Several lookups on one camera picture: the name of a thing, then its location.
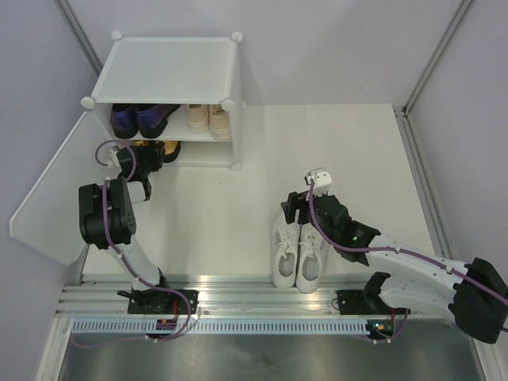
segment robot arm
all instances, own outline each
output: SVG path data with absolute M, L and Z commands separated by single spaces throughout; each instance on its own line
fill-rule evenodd
M 166 278 L 146 256 L 135 236 L 133 204 L 151 198 L 148 175 L 162 167 L 164 144 L 154 142 L 149 146 L 112 148 L 110 154 L 110 165 L 121 168 L 118 178 L 100 186 L 89 184 L 79 188 L 79 229 L 83 239 L 110 254 L 130 277 L 130 293 L 118 291 L 120 296 L 129 298 L 129 314 L 171 314 L 176 306 L 183 314 L 187 311 L 193 314 L 198 304 L 198 292 L 170 290 Z M 184 303 L 177 300 L 177 296 L 185 296 Z
M 409 308 L 453 320 L 480 341 L 497 341 L 508 307 L 460 276 L 505 298 L 508 287 L 491 264 L 478 258 L 472 264 L 447 260 L 398 243 L 354 221 L 348 209 L 328 195 L 332 179 L 325 169 L 312 171 L 305 179 L 314 191 L 313 198 L 309 199 L 310 192 L 289 194 L 281 204 L 286 221 L 293 223 L 299 210 L 299 224 L 313 223 L 344 259 L 377 271 L 362 293 L 372 314 L 381 314 L 387 307 Z

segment cable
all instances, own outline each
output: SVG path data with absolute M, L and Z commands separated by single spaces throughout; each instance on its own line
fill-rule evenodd
M 95 150 L 95 159 L 97 160 L 97 162 L 101 165 L 107 165 L 107 164 L 104 164 L 103 162 L 101 162 L 99 159 L 98 159 L 98 152 L 99 150 L 104 147 L 104 145 L 108 144 L 108 143 L 119 143 L 119 144 L 122 144 L 124 147 L 127 148 L 127 150 L 129 151 L 129 153 L 131 154 L 132 158 L 133 158 L 133 169 L 131 171 L 131 173 L 129 174 L 129 176 L 127 177 L 126 181 L 129 181 L 129 179 L 133 176 L 135 170 L 136 170 L 136 156 L 134 155 L 134 151 L 127 145 L 125 144 L 123 141 L 121 140 L 116 140 L 116 139 L 112 139 L 112 140 L 106 140 L 104 142 L 102 142 L 98 147 L 97 149 Z M 182 328 L 179 329 L 177 332 L 171 334 L 171 335 L 167 335 L 165 337 L 161 337 L 159 339 L 150 339 L 152 341 L 169 341 L 169 340 L 174 340 L 176 339 L 177 337 L 180 337 L 183 335 L 183 331 L 187 328 L 187 326 L 189 325 L 189 321 L 191 319 L 191 312 L 192 312 L 192 309 L 191 309 L 191 303 L 189 302 L 189 299 L 184 295 L 182 294 L 180 291 L 177 291 L 177 290 L 172 290 L 170 288 L 163 288 L 163 287 L 158 287 L 158 286 L 155 286 L 149 282 L 147 282 L 146 280 L 144 280 L 143 278 L 141 278 L 133 269 L 133 267 L 130 265 L 129 261 L 125 258 L 124 255 L 122 255 L 121 253 L 121 250 L 118 248 L 118 246 L 116 246 L 114 243 L 113 243 L 113 240 L 111 239 L 111 234 L 110 234 L 110 225 L 108 223 L 108 206 L 107 206 L 107 186 L 108 186 L 108 182 L 109 180 L 106 180 L 104 182 L 104 184 L 102 185 L 102 219 L 104 221 L 104 234 L 106 235 L 106 240 L 108 242 L 108 244 L 110 245 L 110 247 L 119 255 L 121 256 L 121 261 L 123 262 L 123 264 L 125 265 L 125 267 L 127 268 L 127 270 L 129 271 L 129 273 L 131 274 L 131 276 L 134 278 L 134 279 L 137 279 L 137 281 L 143 285 L 145 285 L 146 287 L 148 288 L 151 288 L 155 291 L 162 291 L 162 292 L 167 292 L 169 294 L 175 294 L 177 296 L 179 296 L 181 299 L 183 299 L 183 301 L 185 302 L 185 304 L 187 305 L 187 318 L 185 320 L 185 322 L 183 323 L 182 325 Z M 103 348 L 107 345 L 110 345 L 110 344 L 115 344 L 115 343 L 118 343 L 118 342 L 121 342 L 121 341 L 134 341 L 134 340 L 144 340 L 146 339 L 147 337 L 146 336 L 142 336 L 142 337 L 125 337 L 125 338 L 122 338 L 122 339 L 118 339 L 118 340 L 115 340 L 115 341 L 108 341 L 106 343 L 101 343 L 101 344 L 80 344 L 78 342 L 75 341 L 74 337 L 71 335 L 71 343 L 73 345 L 75 345 L 76 347 L 78 348 L 83 348 L 83 349 L 90 349 L 90 348 Z
M 415 258 L 418 258 L 420 260 L 424 260 L 425 262 L 429 262 L 430 264 L 433 264 L 435 266 L 438 266 L 439 268 L 448 271 L 447 265 L 443 264 L 442 262 L 439 262 L 437 260 L 433 260 L 432 258 L 429 258 L 428 256 L 424 256 L 423 254 L 420 254 L 419 252 L 413 252 L 411 250 L 407 250 L 405 248 L 391 248 L 389 246 L 385 248 L 348 248 L 346 246 L 342 246 L 336 242 L 333 242 L 328 238 L 326 233 L 323 231 L 321 226 L 318 222 L 318 217 L 316 216 L 316 210 L 314 209 L 314 181 L 310 180 L 310 189 L 309 189 L 309 204 L 310 204 L 310 216 L 312 218 L 312 223 L 314 225 L 314 228 L 322 235 L 322 237 L 325 239 L 326 242 L 331 244 L 334 248 L 338 248 L 339 250 L 343 250 L 345 252 L 401 252 L 402 254 L 407 254 L 408 256 L 413 256 Z M 466 282 L 469 282 L 473 286 L 478 287 L 481 291 L 484 291 L 488 293 L 493 298 L 498 299 L 501 303 L 503 303 L 505 306 L 508 306 L 508 299 L 503 298 L 500 294 L 497 292 L 491 290 L 489 287 L 484 286 L 482 283 L 474 280 L 470 276 L 467 276 L 465 274 L 462 274 L 461 272 L 457 271 L 455 268 L 451 267 L 449 269 L 450 273 L 457 275 L 459 278 L 465 280 Z
M 332 305 L 332 308 L 334 308 L 335 310 L 337 310 L 337 311 L 339 311 L 339 312 L 340 312 L 341 310 L 340 310 L 338 307 L 335 307 L 335 306 L 333 305 L 333 301 L 334 301 L 334 300 L 337 300 L 337 303 L 338 303 L 338 302 L 339 302 L 339 298 L 334 298 L 334 299 L 332 299 L 332 301 L 330 302 L 330 304 Z
M 133 149 L 130 148 L 130 146 L 128 144 L 124 143 L 123 141 L 121 141 L 119 139 L 110 139 L 110 140 L 103 141 L 95 149 L 95 161 L 97 161 L 97 163 L 101 164 L 103 167 L 108 167 L 108 164 L 102 162 L 98 158 L 98 153 L 99 153 L 99 151 L 101 150 L 102 147 L 104 147 L 106 144 L 109 144 L 109 143 L 116 143 L 116 144 L 119 144 L 119 145 L 123 146 L 124 148 L 127 148 L 127 151 L 129 151 L 131 157 L 133 158 L 133 169 L 130 171 L 129 175 L 125 178 L 125 181 L 128 182 L 134 176 L 134 172 L 135 172 L 136 166 L 137 166 L 136 155 L 134 155 Z
M 390 344 L 393 340 L 395 340 L 401 333 L 402 331 L 404 331 L 404 329 L 406 328 L 406 323 L 407 323 L 407 317 L 409 316 L 410 314 L 410 311 L 409 310 L 406 310 L 406 313 L 404 314 L 404 319 L 402 320 L 402 324 L 400 326 L 400 328 L 394 332 L 394 334 L 390 337 L 387 337 L 386 339 L 381 339 L 381 340 L 371 340 L 371 339 L 367 339 L 366 337 L 356 337 L 358 339 L 361 339 L 362 341 L 370 341 L 372 342 L 373 344 Z
M 180 337 L 183 334 L 183 331 L 185 330 L 185 328 L 189 325 L 189 321 L 191 319 L 190 315 L 192 312 L 191 303 L 189 302 L 189 299 L 184 294 L 182 294 L 180 291 L 172 290 L 171 288 L 158 287 L 154 284 L 147 282 L 143 278 L 141 278 L 134 271 L 134 269 L 130 265 L 129 261 L 125 258 L 125 256 L 123 256 L 121 254 L 121 250 L 113 243 L 113 240 L 111 240 L 110 227 L 108 224 L 108 205 L 107 205 L 107 196 L 106 196 L 108 182 L 109 182 L 109 180 L 106 180 L 104 182 L 104 184 L 102 185 L 102 217 L 104 219 L 104 233 L 106 234 L 106 240 L 107 240 L 108 244 L 111 246 L 111 248 L 118 255 L 121 255 L 121 261 L 123 262 L 123 264 L 125 265 L 127 270 L 130 272 L 130 274 L 133 276 L 133 278 L 137 279 L 137 281 L 139 283 L 144 284 L 146 287 L 151 288 L 152 290 L 155 290 L 155 291 L 162 291 L 162 292 L 167 292 L 169 294 L 178 295 L 180 298 L 183 299 L 185 304 L 187 304 L 187 318 L 185 319 L 185 322 L 183 323 L 182 328 L 179 331 L 177 331 L 176 333 L 173 333 L 172 335 L 170 335 L 168 337 L 159 339 L 161 341 L 174 340 L 175 338 Z
M 391 309 L 391 317 L 390 317 L 390 320 L 388 321 L 388 324 L 390 324 L 391 322 L 395 321 L 395 316 L 397 315 L 397 311 L 395 310 L 395 308 L 392 308 Z

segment white shoe rack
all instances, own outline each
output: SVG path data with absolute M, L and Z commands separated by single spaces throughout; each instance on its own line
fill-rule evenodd
M 154 140 L 182 141 L 179 157 L 168 165 L 230 167 L 240 171 L 241 98 L 238 43 L 231 38 L 123 37 L 114 45 L 90 97 L 81 103 L 93 110 L 114 136 L 110 124 L 114 103 L 222 105 L 229 112 L 231 141 L 219 142 L 210 131 L 194 134 L 184 107 L 167 119 Z M 146 140 L 138 133 L 133 140 Z

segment shoe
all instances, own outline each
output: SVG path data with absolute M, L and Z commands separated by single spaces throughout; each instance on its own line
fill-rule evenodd
M 300 225 L 288 225 L 281 214 L 271 231 L 271 281 L 276 287 L 288 288 L 294 285 L 298 262 L 298 238 Z
M 164 142 L 164 162 L 171 163 L 175 161 L 182 148 L 180 141 L 166 140 Z
M 329 244 L 311 225 L 302 226 L 300 235 L 300 258 L 296 287 L 303 293 L 311 294 L 319 287 L 319 281 L 325 270 Z
M 173 114 L 180 105 L 140 104 L 136 107 L 137 124 L 140 133 L 147 139 L 156 139 L 167 125 L 167 117 Z
M 231 140 L 229 114 L 222 109 L 221 105 L 209 105 L 208 107 L 212 138 L 220 141 Z
M 210 129 L 207 105 L 185 105 L 185 112 L 192 133 L 205 133 Z
M 136 106 L 128 103 L 115 103 L 111 107 L 110 123 L 114 136 L 131 139 L 138 131 Z

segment shoelace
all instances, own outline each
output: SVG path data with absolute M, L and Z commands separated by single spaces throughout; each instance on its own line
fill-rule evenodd
M 310 250 L 310 254 L 307 256 L 307 258 L 318 260 L 316 257 L 316 252 L 314 251 L 314 243 L 312 241 L 300 241 L 298 244 L 302 250 Z
M 281 257 L 284 258 L 284 260 L 287 260 L 287 254 L 286 250 L 291 249 L 293 252 L 296 248 L 292 247 L 291 241 L 295 239 L 294 234 L 292 234 L 292 231 L 286 228 L 281 228 L 279 230 L 279 239 L 280 242 L 277 242 L 279 247 L 279 252 L 282 250 Z

